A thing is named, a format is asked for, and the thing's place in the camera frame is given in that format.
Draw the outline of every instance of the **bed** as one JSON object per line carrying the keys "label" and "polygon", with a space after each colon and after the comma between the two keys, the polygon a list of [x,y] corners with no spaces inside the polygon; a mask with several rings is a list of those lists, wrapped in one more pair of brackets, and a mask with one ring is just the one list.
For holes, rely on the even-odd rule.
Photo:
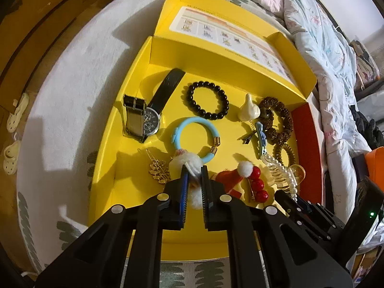
{"label": "bed", "polygon": [[[229,1],[266,20],[295,41],[318,76],[319,90],[310,95],[308,103],[316,124],[323,172],[331,161],[335,212],[346,222],[356,192],[350,153],[369,151],[365,140],[350,125],[348,116],[348,105],[356,103],[353,91],[352,95],[348,93],[356,73],[356,60],[353,65],[348,44],[314,0],[307,0],[312,3],[313,11],[313,18],[307,21],[304,20],[307,13],[297,4],[298,0],[285,0],[289,5],[288,12],[285,6],[285,20],[282,14],[273,14],[255,1]],[[73,39],[36,98],[19,156],[17,200],[20,228],[38,273],[87,228],[89,185],[112,103],[141,45],[153,34],[163,3],[164,0],[112,2]],[[343,74],[342,81],[327,74],[335,67],[331,57],[326,56],[327,49],[315,44],[311,48],[306,46],[322,37],[323,30],[314,29],[318,23],[326,27],[329,40],[337,40],[334,46],[345,50],[340,54],[344,58],[342,68],[337,70]],[[311,54],[314,48],[319,49],[316,55]],[[335,120],[335,113],[340,115],[339,120]],[[345,168],[339,168],[344,162],[347,162]],[[176,273],[195,284],[194,281],[203,278],[201,270],[208,267],[218,270],[216,274],[222,274],[223,287],[229,287],[228,259],[162,264],[161,287],[170,287],[168,281],[174,280],[172,276]]]}

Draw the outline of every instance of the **gold hairpin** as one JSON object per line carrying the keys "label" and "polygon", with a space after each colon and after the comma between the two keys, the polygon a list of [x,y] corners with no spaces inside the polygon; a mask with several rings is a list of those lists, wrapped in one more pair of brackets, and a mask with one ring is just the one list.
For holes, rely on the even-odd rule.
{"label": "gold hairpin", "polygon": [[149,165],[149,173],[152,174],[152,177],[157,180],[160,184],[165,184],[170,181],[168,164],[164,160],[157,160],[152,153],[146,149],[147,155],[151,160]]}

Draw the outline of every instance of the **bracelet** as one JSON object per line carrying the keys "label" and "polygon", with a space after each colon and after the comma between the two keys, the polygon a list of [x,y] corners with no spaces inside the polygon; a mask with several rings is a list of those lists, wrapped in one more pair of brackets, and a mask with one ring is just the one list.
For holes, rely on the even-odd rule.
{"label": "bracelet", "polygon": [[[264,118],[261,119],[261,123],[264,125],[265,134],[268,140],[275,144],[284,144],[291,137],[293,132],[293,119],[289,113],[289,110],[285,108],[284,103],[279,102],[275,97],[266,97],[259,104],[260,111],[263,108]],[[273,112],[271,108],[274,108],[276,112],[280,112],[281,118],[283,118],[284,131],[278,133],[273,128]]]}
{"label": "bracelet", "polygon": [[175,145],[176,149],[181,149],[181,146],[180,146],[181,132],[187,125],[193,122],[206,126],[211,131],[212,137],[214,138],[214,146],[212,146],[210,152],[204,158],[202,158],[203,162],[207,163],[213,159],[213,157],[217,152],[217,147],[220,145],[220,135],[218,134],[218,131],[215,128],[215,126],[211,122],[209,122],[207,119],[204,119],[201,117],[191,117],[191,118],[185,119],[181,123],[181,125],[179,125],[173,132],[171,142]]}
{"label": "bracelet", "polygon": [[291,165],[294,165],[295,164],[294,153],[293,153],[292,148],[287,143],[276,145],[275,148],[273,149],[273,151],[274,151],[273,156],[277,159],[277,161],[279,161],[282,165],[284,165],[283,159],[282,159],[282,150],[283,149],[288,154],[288,167],[290,167]]}
{"label": "bracelet", "polygon": [[[213,90],[214,92],[216,92],[218,94],[218,96],[219,96],[219,98],[223,104],[223,108],[218,114],[216,114],[216,113],[212,114],[210,112],[206,112],[204,109],[201,108],[200,105],[196,104],[196,101],[193,99],[193,93],[195,92],[195,89],[197,87],[206,87],[206,88]],[[223,119],[229,110],[229,102],[227,100],[227,96],[225,95],[224,90],[221,90],[220,86],[215,85],[213,82],[211,82],[211,83],[208,81],[194,82],[188,88],[186,99],[187,99],[189,106],[191,108],[193,108],[193,110],[196,111],[200,117],[203,117],[205,119],[210,119],[210,120]]]}

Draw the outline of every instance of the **white ceramic ornament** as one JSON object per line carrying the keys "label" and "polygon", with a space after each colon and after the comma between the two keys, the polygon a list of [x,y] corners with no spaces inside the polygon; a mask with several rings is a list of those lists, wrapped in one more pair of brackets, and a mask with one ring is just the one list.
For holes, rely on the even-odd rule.
{"label": "white ceramic ornament", "polygon": [[240,121],[252,121],[260,116],[260,108],[252,102],[252,95],[247,93],[245,96],[245,103],[240,108],[237,117]]}

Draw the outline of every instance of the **wooden floor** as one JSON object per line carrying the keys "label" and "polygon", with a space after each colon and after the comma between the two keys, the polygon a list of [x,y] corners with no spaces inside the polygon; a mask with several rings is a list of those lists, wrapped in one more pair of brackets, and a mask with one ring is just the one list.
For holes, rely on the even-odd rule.
{"label": "wooden floor", "polygon": [[[4,144],[4,148],[14,142],[15,139],[22,139],[28,114],[31,111],[33,103],[38,95],[48,73],[58,60],[62,52],[76,36],[76,34],[88,23],[101,9],[103,9],[112,0],[98,0],[82,12],[74,22],[63,32],[56,40],[40,65],[32,75],[27,85],[30,102],[28,108],[22,116],[21,122],[14,135],[9,134]],[[3,150],[0,156],[0,165],[3,165]],[[17,203],[16,203],[16,176],[6,175],[2,167],[0,170],[0,242],[3,245],[8,256],[23,271],[33,271],[24,241],[18,225]]]}

